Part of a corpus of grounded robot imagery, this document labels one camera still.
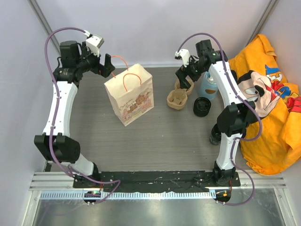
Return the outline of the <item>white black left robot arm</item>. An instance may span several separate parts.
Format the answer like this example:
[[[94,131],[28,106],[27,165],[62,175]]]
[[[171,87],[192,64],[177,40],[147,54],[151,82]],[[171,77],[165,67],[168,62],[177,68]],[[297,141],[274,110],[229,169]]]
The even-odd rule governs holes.
[[[75,170],[75,179],[91,188],[99,185],[100,174],[96,164],[80,153],[79,142],[70,137],[70,117],[83,74],[93,72],[107,78],[115,69],[109,54],[104,64],[100,63],[103,42],[103,38],[92,36],[82,43],[70,40],[60,44],[48,121],[42,134],[34,137],[34,144],[47,161],[67,164]]]

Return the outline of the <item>cream paper bag orange handles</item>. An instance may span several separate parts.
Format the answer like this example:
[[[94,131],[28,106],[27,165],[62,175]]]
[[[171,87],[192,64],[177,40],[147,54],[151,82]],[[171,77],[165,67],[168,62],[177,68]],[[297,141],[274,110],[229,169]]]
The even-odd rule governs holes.
[[[113,111],[124,126],[154,107],[152,75],[140,64],[127,66],[104,86]]]

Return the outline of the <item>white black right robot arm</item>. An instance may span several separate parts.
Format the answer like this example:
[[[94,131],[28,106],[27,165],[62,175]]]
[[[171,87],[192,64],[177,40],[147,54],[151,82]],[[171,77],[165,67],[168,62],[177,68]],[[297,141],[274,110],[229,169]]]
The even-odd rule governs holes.
[[[187,49],[179,48],[175,52],[175,58],[182,60],[182,66],[175,74],[182,89],[190,88],[187,77],[197,81],[204,72],[208,72],[217,84],[224,110],[218,116],[211,134],[211,141],[220,143],[211,180],[215,185],[225,186],[235,177],[235,155],[239,140],[251,122],[259,116],[256,115],[254,101],[248,101],[240,91],[224,51],[214,50],[210,40],[198,42],[196,50],[197,59]]]

